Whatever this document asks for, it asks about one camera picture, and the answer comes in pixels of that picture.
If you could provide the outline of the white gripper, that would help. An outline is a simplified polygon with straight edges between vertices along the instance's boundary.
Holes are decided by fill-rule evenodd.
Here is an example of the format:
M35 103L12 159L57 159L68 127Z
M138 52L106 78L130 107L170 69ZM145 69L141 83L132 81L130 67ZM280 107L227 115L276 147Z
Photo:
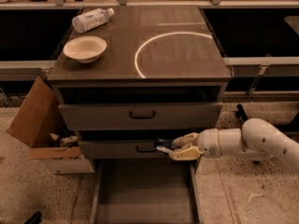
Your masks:
M199 133L199 136L198 133L188 133L174 139L172 147L181 147L169 154L174 161L194 161L202 155L205 158L218 158L220 156L219 130L204 130Z

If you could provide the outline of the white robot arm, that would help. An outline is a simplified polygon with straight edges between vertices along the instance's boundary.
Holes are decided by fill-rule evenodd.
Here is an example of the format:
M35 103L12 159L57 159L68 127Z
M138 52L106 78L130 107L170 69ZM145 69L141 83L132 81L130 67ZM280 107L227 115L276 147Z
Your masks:
M189 133L172 144L177 148L169 154L174 161L223 155L234 155L247 161L268 161L275 157L299 173L299 144L263 119L248 119L241 128Z

